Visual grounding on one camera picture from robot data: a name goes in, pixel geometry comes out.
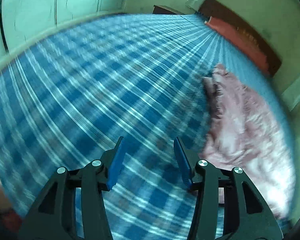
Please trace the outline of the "pink quilted down jacket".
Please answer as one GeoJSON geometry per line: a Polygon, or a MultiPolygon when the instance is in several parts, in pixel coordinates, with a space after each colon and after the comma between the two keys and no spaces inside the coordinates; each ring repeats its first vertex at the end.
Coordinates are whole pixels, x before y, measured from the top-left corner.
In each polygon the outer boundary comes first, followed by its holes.
{"type": "Polygon", "coordinates": [[[243,168],[274,216],[288,216],[296,181],[285,134],[266,101],[222,64],[203,78],[211,127],[198,155],[231,170],[243,168]]]}

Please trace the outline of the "orange red pillow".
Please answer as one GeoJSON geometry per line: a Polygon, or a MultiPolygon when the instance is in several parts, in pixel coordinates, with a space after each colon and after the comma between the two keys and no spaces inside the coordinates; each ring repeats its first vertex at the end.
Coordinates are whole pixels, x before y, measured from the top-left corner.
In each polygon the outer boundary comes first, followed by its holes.
{"type": "Polygon", "coordinates": [[[246,33],[245,30],[235,28],[223,20],[212,16],[208,21],[205,21],[205,24],[236,46],[243,54],[253,61],[262,72],[270,74],[267,56],[259,48],[258,42],[253,36],[246,33]]]}

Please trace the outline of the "frosted glass wardrobe doors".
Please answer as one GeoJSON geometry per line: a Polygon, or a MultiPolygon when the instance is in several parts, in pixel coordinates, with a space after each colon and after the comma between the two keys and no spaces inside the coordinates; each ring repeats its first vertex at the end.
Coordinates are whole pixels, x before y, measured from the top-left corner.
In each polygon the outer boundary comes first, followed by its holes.
{"type": "Polygon", "coordinates": [[[0,0],[0,60],[63,23],[119,11],[124,0],[0,0]]]}

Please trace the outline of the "green curtain right side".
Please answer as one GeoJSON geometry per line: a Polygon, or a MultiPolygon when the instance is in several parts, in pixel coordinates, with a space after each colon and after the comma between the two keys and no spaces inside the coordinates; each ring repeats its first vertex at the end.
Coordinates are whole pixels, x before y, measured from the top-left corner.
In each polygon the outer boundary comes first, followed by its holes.
{"type": "Polygon", "coordinates": [[[300,103],[300,76],[282,93],[282,99],[289,111],[300,103]]]}

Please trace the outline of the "dark wooden nightstand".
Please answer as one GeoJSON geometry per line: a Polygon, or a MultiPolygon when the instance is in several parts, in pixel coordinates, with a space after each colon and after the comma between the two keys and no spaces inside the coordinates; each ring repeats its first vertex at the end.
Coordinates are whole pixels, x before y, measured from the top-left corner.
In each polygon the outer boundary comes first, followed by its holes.
{"type": "Polygon", "coordinates": [[[182,12],[179,12],[170,7],[166,7],[164,5],[154,5],[153,14],[158,15],[183,15],[182,12]]]}

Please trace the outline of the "blue plaid bed sheet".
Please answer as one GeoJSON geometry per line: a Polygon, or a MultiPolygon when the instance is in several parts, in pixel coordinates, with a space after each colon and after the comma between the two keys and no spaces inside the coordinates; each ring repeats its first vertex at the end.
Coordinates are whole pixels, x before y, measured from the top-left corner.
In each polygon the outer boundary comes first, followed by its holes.
{"type": "Polygon", "coordinates": [[[115,15],[49,36],[0,74],[0,180],[24,217],[60,166],[129,141],[104,202],[115,239],[185,239],[196,197],[173,141],[199,152],[210,128],[202,78],[217,63],[264,97],[293,148],[268,79],[199,15],[115,15]]]}

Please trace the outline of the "dark wooden headboard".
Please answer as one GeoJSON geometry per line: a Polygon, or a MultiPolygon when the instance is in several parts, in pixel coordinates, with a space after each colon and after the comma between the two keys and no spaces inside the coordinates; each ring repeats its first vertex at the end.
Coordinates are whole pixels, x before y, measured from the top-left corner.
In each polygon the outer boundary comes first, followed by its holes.
{"type": "Polygon", "coordinates": [[[199,12],[209,18],[205,22],[208,27],[231,42],[262,72],[270,76],[277,73],[281,59],[248,22],[216,0],[205,0],[199,12]]]}

